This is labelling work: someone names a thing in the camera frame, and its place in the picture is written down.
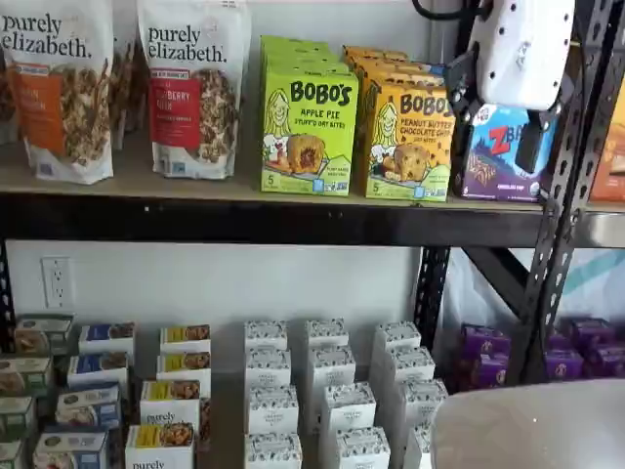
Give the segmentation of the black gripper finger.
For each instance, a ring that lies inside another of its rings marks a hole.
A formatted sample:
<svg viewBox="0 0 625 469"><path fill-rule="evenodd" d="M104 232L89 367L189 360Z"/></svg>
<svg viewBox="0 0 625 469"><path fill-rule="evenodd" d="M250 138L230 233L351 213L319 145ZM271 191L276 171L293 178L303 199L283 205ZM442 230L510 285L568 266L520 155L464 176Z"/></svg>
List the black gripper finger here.
<svg viewBox="0 0 625 469"><path fill-rule="evenodd" d="M560 105L546 110L529 109L528 121L521 129L516 164L525 172L533 172L544 135L554 127L561 114Z"/></svg>

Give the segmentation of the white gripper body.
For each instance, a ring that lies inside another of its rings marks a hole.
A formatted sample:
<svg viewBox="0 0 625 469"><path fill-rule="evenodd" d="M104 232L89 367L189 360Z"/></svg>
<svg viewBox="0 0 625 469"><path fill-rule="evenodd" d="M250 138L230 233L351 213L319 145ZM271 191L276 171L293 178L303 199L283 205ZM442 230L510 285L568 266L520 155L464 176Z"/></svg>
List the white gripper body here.
<svg viewBox="0 0 625 469"><path fill-rule="evenodd" d="M555 102L570 46L573 0L482 1L470 45L489 105L543 111Z"/></svg>

